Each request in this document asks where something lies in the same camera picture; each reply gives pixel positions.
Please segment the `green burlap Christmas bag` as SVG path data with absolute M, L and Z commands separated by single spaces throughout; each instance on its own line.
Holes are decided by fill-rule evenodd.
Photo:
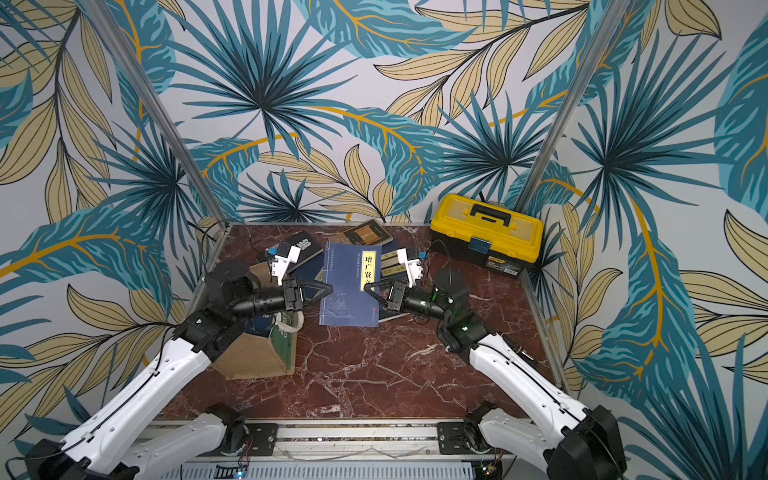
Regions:
M 250 270 L 263 286 L 279 286 L 277 281 L 271 278 L 266 264 L 250 266 Z M 254 316 L 246 318 L 216 316 L 224 320 L 227 329 L 226 338 L 216 342 L 223 348 L 223 353 L 213 362 L 213 368 L 226 379 L 262 379 L 294 373 L 297 341 L 297 333 L 294 329 L 303 319 L 301 315 L 285 311 L 269 315 L 254 315 L 274 319 L 269 338 L 244 332 L 245 322 Z

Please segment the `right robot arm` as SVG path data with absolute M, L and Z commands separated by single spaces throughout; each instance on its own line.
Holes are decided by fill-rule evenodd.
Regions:
M 364 291 L 388 311 L 432 319 L 446 350 L 488 377 L 528 416 L 520 420 L 487 404 L 465 420 L 471 449 L 501 449 L 550 479 L 620 479 L 627 461 L 614 415 L 587 407 L 551 383 L 524 349 L 474 312 L 455 270 L 426 289 L 410 281 L 369 283 Z

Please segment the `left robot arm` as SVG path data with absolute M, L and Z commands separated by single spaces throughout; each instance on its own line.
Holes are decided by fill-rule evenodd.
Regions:
M 200 454 L 241 455 L 250 435 L 243 416 L 216 404 L 143 445 L 134 443 L 188 383 L 215 363 L 255 316 L 298 313 L 330 295 L 331 285 L 284 279 L 261 284 L 247 263 L 228 260 L 205 276 L 203 308 L 174 328 L 149 365 L 96 414 L 59 441 L 41 440 L 23 457 L 32 479 L 152 479 Z

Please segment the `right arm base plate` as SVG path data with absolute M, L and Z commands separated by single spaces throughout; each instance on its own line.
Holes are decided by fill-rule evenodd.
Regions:
M 464 421 L 438 422 L 436 430 L 441 455 L 511 454 L 508 450 L 490 446 L 478 427 Z

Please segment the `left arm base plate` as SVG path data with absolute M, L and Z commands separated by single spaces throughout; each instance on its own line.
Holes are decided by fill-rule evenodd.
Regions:
M 228 426 L 218 447 L 205 456 L 244 458 L 247 456 L 272 456 L 277 439 L 277 423 L 246 422 Z

